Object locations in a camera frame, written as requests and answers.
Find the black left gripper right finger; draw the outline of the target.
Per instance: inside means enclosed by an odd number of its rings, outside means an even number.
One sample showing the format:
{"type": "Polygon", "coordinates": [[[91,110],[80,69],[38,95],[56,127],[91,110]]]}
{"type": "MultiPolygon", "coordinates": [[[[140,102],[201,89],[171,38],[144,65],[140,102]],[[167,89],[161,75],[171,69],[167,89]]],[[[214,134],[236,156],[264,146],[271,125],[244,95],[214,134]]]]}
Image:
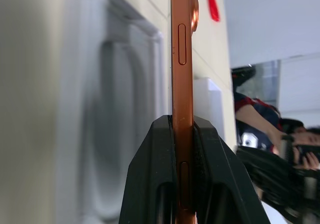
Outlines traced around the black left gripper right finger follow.
{"type": "Polygon", "coordinates": [[[198,223],[269,223],[243,163],[209,121],[194,120],[193,200],[198,223]]]}

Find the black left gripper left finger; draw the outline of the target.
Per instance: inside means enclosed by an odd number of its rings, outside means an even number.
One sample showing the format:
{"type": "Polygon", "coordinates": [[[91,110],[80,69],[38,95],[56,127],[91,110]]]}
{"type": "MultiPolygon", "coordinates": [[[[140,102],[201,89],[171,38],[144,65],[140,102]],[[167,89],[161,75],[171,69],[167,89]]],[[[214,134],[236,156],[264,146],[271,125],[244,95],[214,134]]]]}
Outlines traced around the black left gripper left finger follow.
{"type": "Polygon", "coordinates": [[[120,223],[178,223],[179,167],[173,116],[150,126],[128,167],[120,223]]]}

